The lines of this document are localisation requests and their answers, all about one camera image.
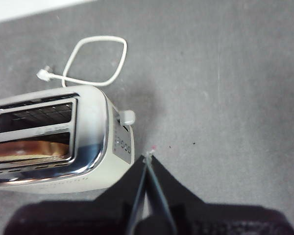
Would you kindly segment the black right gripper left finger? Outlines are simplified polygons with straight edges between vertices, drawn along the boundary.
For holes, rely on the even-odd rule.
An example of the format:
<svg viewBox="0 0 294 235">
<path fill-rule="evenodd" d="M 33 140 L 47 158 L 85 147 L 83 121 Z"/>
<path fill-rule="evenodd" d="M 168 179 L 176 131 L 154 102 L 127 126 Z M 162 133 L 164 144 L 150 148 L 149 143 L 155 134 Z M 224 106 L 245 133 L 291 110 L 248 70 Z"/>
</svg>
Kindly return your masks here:
<svg viewBox="0 0 294 235">
<path fill-rule="evenodd" d="M 19 208 L 6 235 L 124 235 L 142 213 L 146 165 L 132 167 L 95 200 L 42 201 Z"/>
</svg>

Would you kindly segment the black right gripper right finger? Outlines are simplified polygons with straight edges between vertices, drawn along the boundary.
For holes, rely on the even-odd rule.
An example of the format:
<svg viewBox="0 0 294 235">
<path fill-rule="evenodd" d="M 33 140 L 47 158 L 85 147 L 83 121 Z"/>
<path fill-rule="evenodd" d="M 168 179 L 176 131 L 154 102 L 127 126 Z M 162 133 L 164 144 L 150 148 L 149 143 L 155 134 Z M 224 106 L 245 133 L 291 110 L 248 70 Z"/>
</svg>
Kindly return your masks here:
<svg viewBox="0 0 294 235">
<path fill-rule="evenodd" d="M 148 154 L 147 165 L 169 221 L 179 235 L 294 235 L 294 228 L 280 211 L 205 202 L 182 185 L 153 154 Z"/>
</svg>

